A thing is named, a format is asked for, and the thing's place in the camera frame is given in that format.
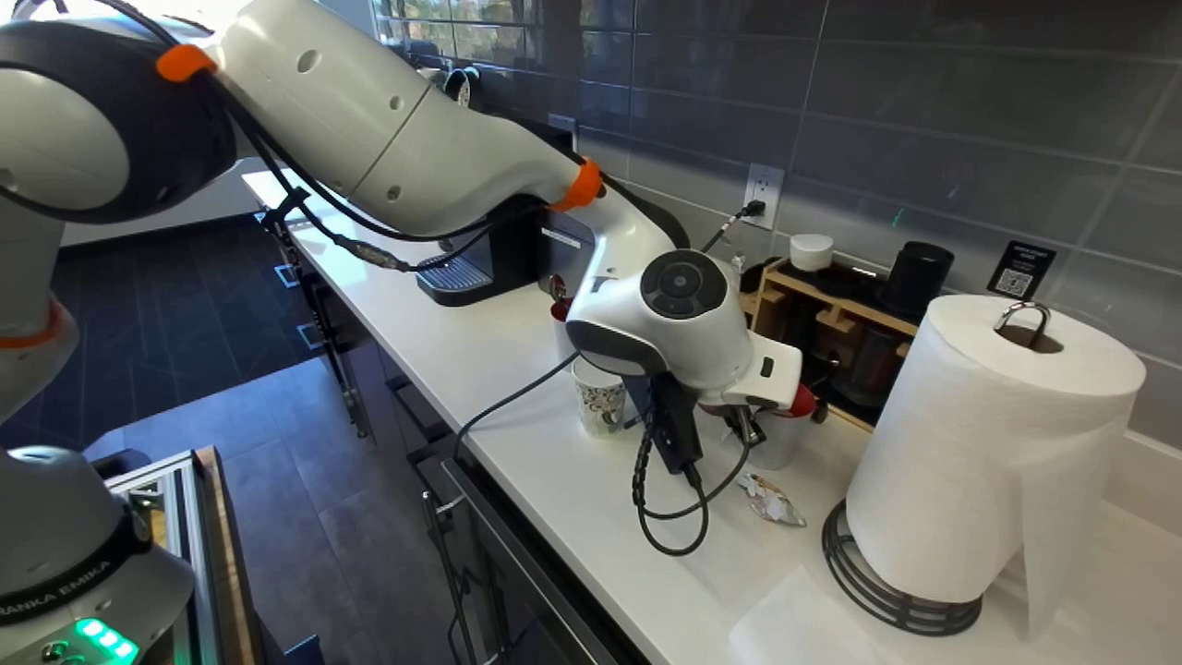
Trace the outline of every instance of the kitchen counter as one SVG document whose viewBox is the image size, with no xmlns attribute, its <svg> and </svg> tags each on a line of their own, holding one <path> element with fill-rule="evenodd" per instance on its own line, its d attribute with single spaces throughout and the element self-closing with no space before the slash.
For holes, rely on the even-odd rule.
<svg viewBox="0 0 1182 665">
<path fill-rule="evenodd" d="M 263 202 L 278 202 L 266 175 L 251 175 L 246 185 Z M 348 236 L 370 236 L 338 214 L 325 218 Z M 374 268 L 309 225 L 294 223 L 293 233 L 449 424 L 559 361 L 551 300 L 539 287 L 447 310 L 421 297 L 410 273 Z M 396 243 L 396 251 L 425 259 L 436 247 Z M 700 477 L 714 486 L 738 443 L 718 422 L 700 427 Z M 738 486 L 727 486 L 714 504 L 704 548 L 690 558 L 656 553 L 634 525 L 629 495 L 634 443 L 634 432 L 591 436 L 564 373 L 469 432 L 481 467 L 651 661 L 1168 665 L 1182 658 L 1182 541 L 1118 505 L 1102 509 L 1092 548 L 1051 628 L 1028 639 L 1019 585 L 1004 579 L 986 593 L 970 630 L 919 639 L 863 618 L 820 558 L 820 525 L 851 484 L 860 427 L 831 419 L 806 432 L 789 467 L 769 472 L 810 528 L 769 525 Z M 651 505 L 682 504 L 690 504 L 682 480 L 655 462 Z M 688 541 L 695 528 L 688 516 L 656 537 Z"/>
</svg>

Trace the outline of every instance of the paper towel holder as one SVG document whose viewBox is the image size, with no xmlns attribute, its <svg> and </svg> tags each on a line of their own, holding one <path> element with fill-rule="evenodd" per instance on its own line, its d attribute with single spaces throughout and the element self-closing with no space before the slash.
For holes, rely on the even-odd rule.
<svg viewBox="0 0 1182 665">
<path fill-rule="evenodd" d="M 1019 310 L 1038 310 L 1038 324 L 1033 324 L 1033 329 L 1013 324 L 1007 318 L 1016 318 Z M 1013 339 L 1013 345 L 1019 345 L 1019 347 L 1032 347 L 1033 355 L 1059 355 L 1062 345 L 1051 339 L 1051 337 L 1046 334 L 1046 324 L 1048 324 L 1048 308 L 1022 300 L 1022 302 L 1013 302 L 1013 308 L 1002 315 L 1002 321 L 997 321 L 995 334 L 1004 337 L 1004 339 Z"/>
</svg>

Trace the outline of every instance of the black container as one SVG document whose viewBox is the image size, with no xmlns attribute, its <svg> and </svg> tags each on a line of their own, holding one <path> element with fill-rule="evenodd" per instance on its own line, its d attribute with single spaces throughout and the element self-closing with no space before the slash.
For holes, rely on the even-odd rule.
<svg viewBox="0 0 1182 665">
<path fill-rule="evenodd" d="M 919 321 L 928 302 L 939 297 L 951 268 L 951 251 L 933 243 L 905 243 L 892 259 L 892 268 L 883 283 L 883 310 Z"/>
</svg>

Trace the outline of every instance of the tile backsplash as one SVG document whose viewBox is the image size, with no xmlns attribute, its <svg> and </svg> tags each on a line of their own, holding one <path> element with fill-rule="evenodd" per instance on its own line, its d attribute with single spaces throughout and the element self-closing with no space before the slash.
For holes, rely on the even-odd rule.
<svg viewBox="0 0 1182 665">
<path fill-rule="evenodd" d="M 1051 308 L 1147 366 L 1134 427 L 1182 452 L 1182 0 L 381 0 L 386 41 L 482 66 L 490 110 L 580 119 L 583 151 L 704 236 L 750 161 L 786 171 L 762 259 L 831 233 L 891 265 L 1059 251 Z"/>
</svg>

